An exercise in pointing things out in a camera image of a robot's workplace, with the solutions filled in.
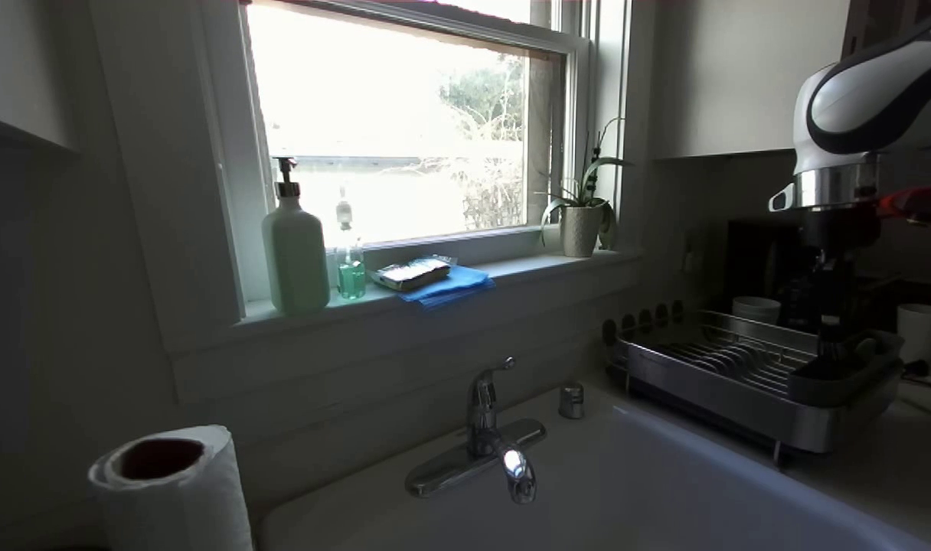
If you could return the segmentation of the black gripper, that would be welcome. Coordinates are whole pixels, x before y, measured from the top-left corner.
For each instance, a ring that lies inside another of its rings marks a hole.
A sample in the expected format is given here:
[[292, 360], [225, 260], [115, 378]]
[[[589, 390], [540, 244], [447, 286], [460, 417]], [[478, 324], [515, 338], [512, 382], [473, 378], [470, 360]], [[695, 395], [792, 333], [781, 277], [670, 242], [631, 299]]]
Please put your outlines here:
[[854, 265], [865, 249], [878, 238], [878, 214], [872, 202], [830, 213], [806, 213], [800, 235], [814, 250], [813, 260], [813, 321], [817, 324], [814, 367], [825, 380], [854, 372], [854, 340], [862, 319], [862, 291]]

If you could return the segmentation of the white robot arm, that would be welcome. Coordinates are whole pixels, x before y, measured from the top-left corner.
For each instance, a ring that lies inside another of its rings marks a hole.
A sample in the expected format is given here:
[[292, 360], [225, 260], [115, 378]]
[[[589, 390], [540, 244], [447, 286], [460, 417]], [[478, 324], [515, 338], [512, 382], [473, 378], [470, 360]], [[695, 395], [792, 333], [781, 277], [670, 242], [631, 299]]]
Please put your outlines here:
[[931, 183], [883, 197], [876, 161], [931, 150], [931, 20], [906, 34], [813, 75], [792, 109], [792, 177], [768, 200], [773, 214], [796, 214], [817, 250], [813, 286], [817, 351], [809, 378], [865, 367], [866, 330], [852, 310], [852, 260], [883, 221], [931, 223]]

